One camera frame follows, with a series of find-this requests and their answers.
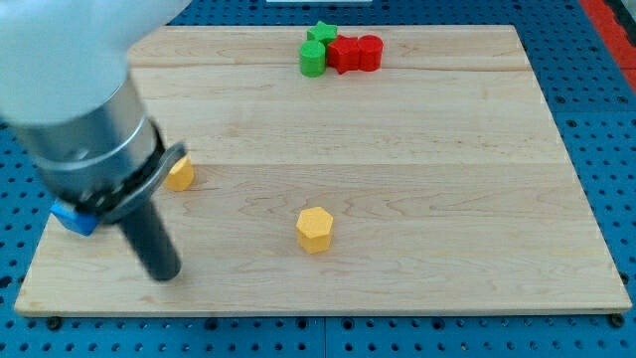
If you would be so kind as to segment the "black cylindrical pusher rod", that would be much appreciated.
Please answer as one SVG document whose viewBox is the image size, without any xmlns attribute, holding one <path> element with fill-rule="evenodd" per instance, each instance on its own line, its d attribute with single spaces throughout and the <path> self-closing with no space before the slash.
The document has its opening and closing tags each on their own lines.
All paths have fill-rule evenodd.
<svg viewBox="0 0 636 358">
<path fill-rule="evenodd" d="M 118 227 L 153 280 L 168 281 L 177 276 L 181 260 L 151 201 L 125 215 Z"/>
</svg>

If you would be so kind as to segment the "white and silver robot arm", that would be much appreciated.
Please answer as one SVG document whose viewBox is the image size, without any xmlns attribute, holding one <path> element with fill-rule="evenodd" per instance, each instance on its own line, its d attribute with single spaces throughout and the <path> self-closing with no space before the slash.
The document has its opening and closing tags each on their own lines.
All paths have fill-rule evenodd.
<svg viewBox="0 0 636 358">
<path fill-rule="evenodd" d="M 166 146 L 130 73 L 128 53 L 187 0 L 5 1 L 1 116 L 55 196 L 53 215 L 87 236 L 116 225 L 149 275 L 181 261 L 152 195 L 184 159 Z"/>
</svg>

